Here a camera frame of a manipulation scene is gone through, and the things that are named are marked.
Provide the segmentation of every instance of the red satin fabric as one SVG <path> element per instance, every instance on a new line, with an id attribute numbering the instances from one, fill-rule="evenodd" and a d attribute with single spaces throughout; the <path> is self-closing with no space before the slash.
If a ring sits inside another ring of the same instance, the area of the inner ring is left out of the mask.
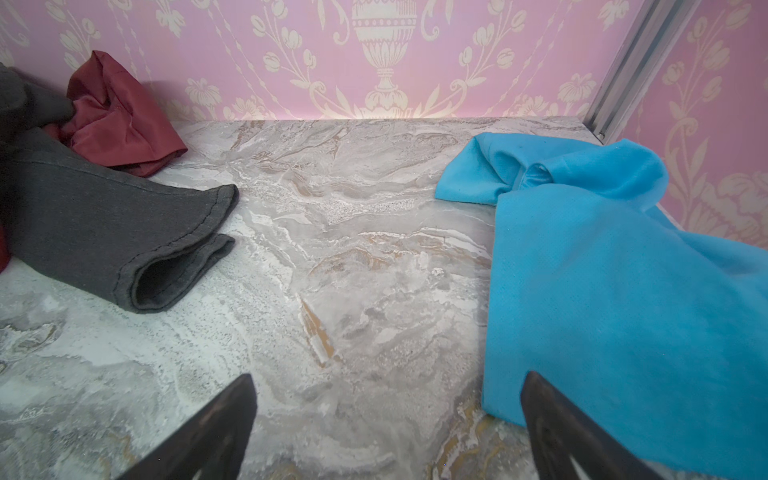
<path id="1" fill-rule="evenodd" d="M 91 163 L 148 177 L 187 151 L 149 92 L 103 51 L 72 74 L 67 97 L 74 117 L 48 133 Z"/>

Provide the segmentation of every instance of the marble surface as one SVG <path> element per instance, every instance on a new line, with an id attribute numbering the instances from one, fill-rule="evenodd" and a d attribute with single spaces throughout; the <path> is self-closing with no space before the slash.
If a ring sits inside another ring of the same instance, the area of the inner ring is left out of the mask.
<path id="1" fill-rule="evenodd" d="M 434 189 L 475 134 L 595 142 L 578 120 L 176 126 L 190 151 L 153 180 L 237 184 L 237 245 L 149 315 L 13 260 L 0 478 L 115 478 L 242 372 L 259 411 L 241 478 L 535 477 L 525 431 L 478 404 L 494 209 Z"/>

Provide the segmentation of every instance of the crumpled fabric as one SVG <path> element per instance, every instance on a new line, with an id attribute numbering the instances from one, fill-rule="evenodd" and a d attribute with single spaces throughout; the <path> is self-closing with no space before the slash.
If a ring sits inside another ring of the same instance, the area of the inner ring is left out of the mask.
<path id="1" fill-rule="evenodd" d="M 46 124 L 58 126 L 73 114 L 70 100 L 22 81 L 16 73 L 0 64 L 0 148 L 13 141 L 19 132 Z M 0 221 L 0 272 L 10 261 L 11 253 Z"/>
<path id="2" fill-rule="evenodd" d="M 768 472 L 768 252 L 679 231 L 630 141 L 475 137 L 435 197 L 496 206 L 482 406 L 525 424 L 535 370 L 635 455 Z"/>
<path id="3" fill-rule="evenodd" d="M 67 98 L 0 66 L 0 223 L 10 253 L 125 310 L 171 308 L 232 250 L 217 230 L 237 187 L 160 185 L 87 162 L 36 127 L 71 115 Z"/>
<path id="4" fill-rule="evenodd" d="M 103 51 L 72 74 L 67 97 L 74 117 L 47 132 L 94 164 L 149 177 L 187 151 L 149 91 Z"/>

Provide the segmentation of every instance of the damask pattern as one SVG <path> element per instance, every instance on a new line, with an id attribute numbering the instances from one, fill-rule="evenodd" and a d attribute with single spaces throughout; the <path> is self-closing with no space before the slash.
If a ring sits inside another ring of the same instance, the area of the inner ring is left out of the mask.
<path id="1" fill-rule="evenodd" d="M 104 50 L 170 117 L 218 120 L 583 115 L 641 3 L 13 1 L 5 63 L 63 89 Z"/>
<path id="2" fill-rule="evenodd" d="M 662 205 L 684 229 L 766 249 L 767 18 L 762 2 L 704 0 L 623 133 L 664 159 Z"/>

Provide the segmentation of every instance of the blue fabric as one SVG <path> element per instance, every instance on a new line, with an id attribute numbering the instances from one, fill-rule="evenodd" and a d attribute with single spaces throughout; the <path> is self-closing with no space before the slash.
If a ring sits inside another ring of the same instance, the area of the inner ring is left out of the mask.
<path id="1" fill-rule="evenodd" d="M 539 371 L 635 455 L 768 478 L 768 252 L 677 230 L 659 157 L 481 134 L 438 199 L 496 205 L 483 409 Z"/>

